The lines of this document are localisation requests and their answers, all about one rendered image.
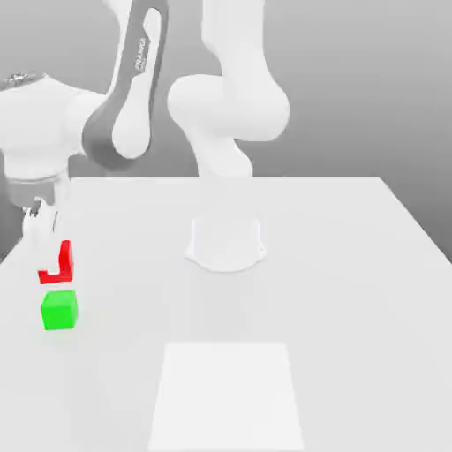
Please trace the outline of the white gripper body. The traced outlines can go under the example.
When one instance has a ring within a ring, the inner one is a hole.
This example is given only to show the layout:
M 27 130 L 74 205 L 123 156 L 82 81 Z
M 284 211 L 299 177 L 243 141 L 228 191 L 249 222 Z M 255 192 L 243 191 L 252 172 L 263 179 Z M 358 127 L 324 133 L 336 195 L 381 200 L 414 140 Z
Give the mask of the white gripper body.
M 23 241 L 33 250 L 43 250 L 55 234 L 58 210 L 53 207 L 40 207 L 38 211 L 28 209 L 23 223 Z

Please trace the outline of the small red cube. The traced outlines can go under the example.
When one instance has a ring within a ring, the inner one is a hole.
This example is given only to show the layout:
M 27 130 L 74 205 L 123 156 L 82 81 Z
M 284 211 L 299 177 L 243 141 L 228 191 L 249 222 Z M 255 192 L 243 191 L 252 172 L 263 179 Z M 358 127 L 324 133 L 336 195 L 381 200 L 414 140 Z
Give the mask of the small red cube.
M 57 270 L 50 272 L 47 268 L 39 269 L 37 274 L 41 285 L 53 283 L 69 283 L 73 279 L 72 243 L 64 240 L 60 244 Z

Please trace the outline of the small green cube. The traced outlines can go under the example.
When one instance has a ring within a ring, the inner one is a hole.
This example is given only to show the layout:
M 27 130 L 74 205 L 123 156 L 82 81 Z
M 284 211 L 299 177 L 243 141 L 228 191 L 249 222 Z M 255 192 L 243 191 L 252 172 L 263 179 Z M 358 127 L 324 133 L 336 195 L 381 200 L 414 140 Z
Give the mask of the small green cube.
M 41 303 L 45 330 L 75 328 L 78 319 L 78 301 L 75 290 L 49 291 Z

